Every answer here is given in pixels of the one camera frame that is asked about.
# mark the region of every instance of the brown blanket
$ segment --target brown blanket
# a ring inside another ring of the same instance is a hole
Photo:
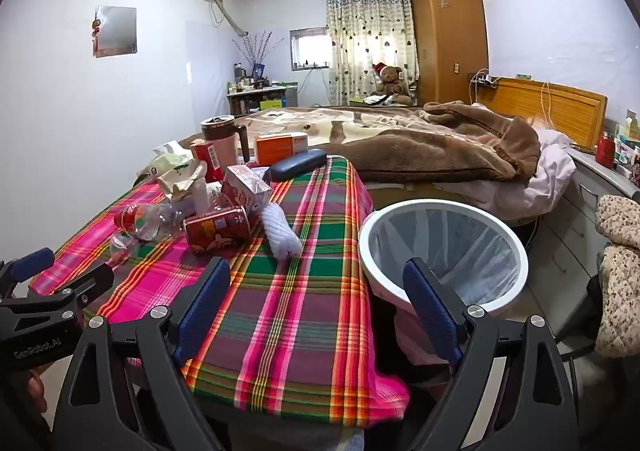
[[[523,119],[450,103],[408,108],[282,108],[236,121],[258,135],[301,131],[353,163],[364,181],[519,180],[536,172],[540,142]]]

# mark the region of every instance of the drawer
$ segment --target drawer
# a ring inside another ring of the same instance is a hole
[[[582,164],[575,166],[577,171],[571,177],[564,197],[595,223],[598,198],[602,195],[622,196],[622,193]]]
[[[529,254],[527,284],[553,333],[586,297],[589,275],[569,249],[543,222]]]
[[[560,238],[590,276],[598,273],[597,257],[607,238],[596,232],[595,224],[566,198],[546,214],[543,222]]]

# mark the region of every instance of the teddy bear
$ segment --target teddy bear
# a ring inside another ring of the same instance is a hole
[[[373,69],[380,78],[378,91],[372,95],[391,95],[393,102],[411,106],[414,100],[409,94],[406,84],[400,79],[402,69],[397,66],[386,66],[385,63],[373,65]]]

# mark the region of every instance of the mug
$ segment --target mug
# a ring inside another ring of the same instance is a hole
[[[240,137],[242,158],[249,162],[249,139],[246,134],[246,126],[236,125],[233,115],[221,115],[208,118],[200,123],[205,140],[213,141],[213,146],[218,157],[220,169],[224,176],[226,168],[238,164],[236,155],[236,133]]]

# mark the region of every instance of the dried branches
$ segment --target dried branches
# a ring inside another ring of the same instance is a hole
[[[271,51],[278,46],[280,43],[284,41],[284,38],[274,44],[272,47],[269,46],[269,40],[271,39],[271,32],[265,38],[266,31],[262,32],[262,36],[260,37],[260,41],[258,41],[258,34],[254,34],[253,37],[245,36],[242,38],[242,46],[244,49],[236,42],[234,39],[234,44],[238,47],[238,50],[242,53],[244,58],[249,61],[249,65],[251,68],[254,65],[261,65],[264,61],[264,58],[267,57],[271,53]]]

